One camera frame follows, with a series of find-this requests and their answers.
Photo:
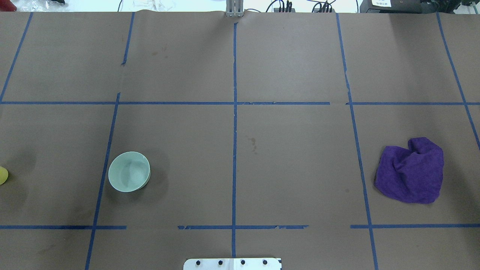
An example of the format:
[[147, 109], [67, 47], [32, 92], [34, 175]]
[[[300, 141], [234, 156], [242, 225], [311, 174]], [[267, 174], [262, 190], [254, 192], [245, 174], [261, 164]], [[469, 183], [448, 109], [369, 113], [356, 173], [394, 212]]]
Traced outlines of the purple microfiber cloth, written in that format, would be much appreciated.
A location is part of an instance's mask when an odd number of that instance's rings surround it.
[[440, 196], [443, 170], [443, 149], [427, 137], [415, 137], [408, 141], [408, 148], [384, 147], [374, 186], [403, 203], [432, 204]]

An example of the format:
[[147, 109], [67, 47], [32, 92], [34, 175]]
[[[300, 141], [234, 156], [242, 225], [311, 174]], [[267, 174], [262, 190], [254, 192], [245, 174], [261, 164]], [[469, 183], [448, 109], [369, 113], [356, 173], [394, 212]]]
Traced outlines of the pale green ceramic bowl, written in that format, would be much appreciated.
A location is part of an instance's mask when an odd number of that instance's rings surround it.
[[118, 155], [108, 169], [109, 183], [119, 192], [137, 191], [149, 183], [150, 177], [148, 159], [135, 151]]

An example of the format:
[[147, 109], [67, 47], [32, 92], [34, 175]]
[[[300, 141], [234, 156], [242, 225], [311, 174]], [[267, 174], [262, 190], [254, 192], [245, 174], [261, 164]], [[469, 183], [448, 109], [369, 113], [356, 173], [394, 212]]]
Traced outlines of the white metal mounting plate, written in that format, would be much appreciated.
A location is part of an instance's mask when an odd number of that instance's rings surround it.
[[281, 270], [280, 258], [192, 258], [184, 270]]

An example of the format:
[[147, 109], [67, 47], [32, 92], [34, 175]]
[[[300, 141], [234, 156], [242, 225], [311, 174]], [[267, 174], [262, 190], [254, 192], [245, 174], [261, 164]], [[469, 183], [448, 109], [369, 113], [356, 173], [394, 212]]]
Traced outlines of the black power strip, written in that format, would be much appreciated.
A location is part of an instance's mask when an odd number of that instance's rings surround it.
[[295, 11], [295, 8], [293, 8], [293, 7], [285, 7], [285, 8], [275, 7], [273, 9], [273, 12], [275, 12], [275, 13], [295, 13], [296, 11]]

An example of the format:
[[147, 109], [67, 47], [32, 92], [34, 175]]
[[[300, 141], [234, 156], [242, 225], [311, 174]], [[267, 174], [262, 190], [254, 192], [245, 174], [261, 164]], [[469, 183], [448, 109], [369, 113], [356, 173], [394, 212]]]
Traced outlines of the black device with label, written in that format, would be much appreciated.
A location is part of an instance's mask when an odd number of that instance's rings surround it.
[[364, 0], [360, 13], [429, 14], [441, 11], [449, 0]]

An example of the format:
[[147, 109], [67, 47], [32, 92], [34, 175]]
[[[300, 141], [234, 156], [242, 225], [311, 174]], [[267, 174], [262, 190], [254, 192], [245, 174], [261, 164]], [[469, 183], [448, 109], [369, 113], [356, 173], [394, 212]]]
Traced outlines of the yellow round object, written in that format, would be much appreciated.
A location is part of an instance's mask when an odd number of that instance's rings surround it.
[[0, 167], [0, 185], [3, 185], [9, 177], [9, 172], [4, 167]]

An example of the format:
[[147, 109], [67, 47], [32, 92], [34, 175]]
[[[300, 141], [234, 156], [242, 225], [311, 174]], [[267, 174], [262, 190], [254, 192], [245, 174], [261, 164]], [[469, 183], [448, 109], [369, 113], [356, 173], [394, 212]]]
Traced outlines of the red object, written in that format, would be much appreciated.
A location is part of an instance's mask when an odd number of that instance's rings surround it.
[[17, 7], [11, 0], [0, 0], [0, 12], [16, 12]]

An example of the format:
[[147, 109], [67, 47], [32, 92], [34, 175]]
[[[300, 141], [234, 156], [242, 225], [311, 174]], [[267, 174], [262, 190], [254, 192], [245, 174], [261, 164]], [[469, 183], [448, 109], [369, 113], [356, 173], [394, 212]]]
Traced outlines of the grey aluminium post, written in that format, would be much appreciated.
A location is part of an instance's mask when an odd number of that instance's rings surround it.
[[226, 17], [243, 17], [245, 9], [243, 0], [226, 0]]

